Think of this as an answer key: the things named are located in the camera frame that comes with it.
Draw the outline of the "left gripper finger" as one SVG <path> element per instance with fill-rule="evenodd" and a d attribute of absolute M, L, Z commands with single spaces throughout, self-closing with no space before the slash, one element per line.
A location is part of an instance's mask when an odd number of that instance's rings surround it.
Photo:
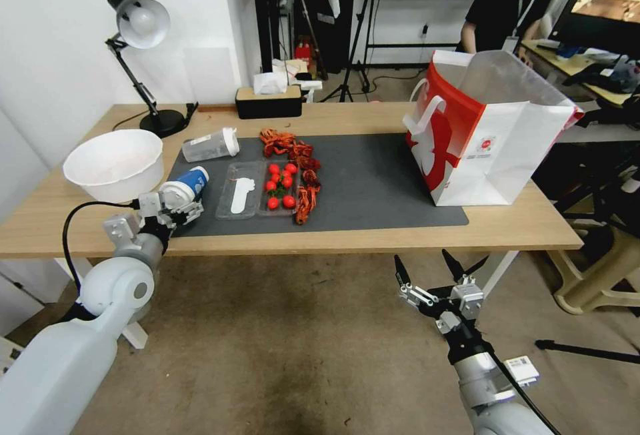
<path fill-rule="evenodd" d="M 177 209 L 181 207 L 181 196 L 176 193 L 158 193 L 159 209 L 156 215 L 159 223 L 180 223 L 181 214 Z"/>
<path fill-rule="evenodd" d="M 199 218 L 203 212 L 201 200 L 178 200 L 172 207 L 172 222 L 176 226 L 185 226 Z"/>

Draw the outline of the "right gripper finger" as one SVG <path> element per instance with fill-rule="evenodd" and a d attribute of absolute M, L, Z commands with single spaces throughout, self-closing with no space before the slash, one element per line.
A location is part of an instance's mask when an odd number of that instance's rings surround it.
<path fill-rule="evenodd" d="M 465 269 L 462 264 L 458 260 L 456 260 L 447 250 L 441 250 L 441 254 L 445 260 L 445 264 L 451 272 L 453 281 L 457 285 L 468 284 L 471 274 L 473 273 L 473 268 L 470 267 L 468 269 Z"/>
<path fill-rule="evenodd" d="M 434 308 L 439 302 L 439 298 L 419 286 L 414 286 L 399 255 L 395 254 L 393 258 L 395 277 L 400 290 L 399 295 L 416 309 Z"/>

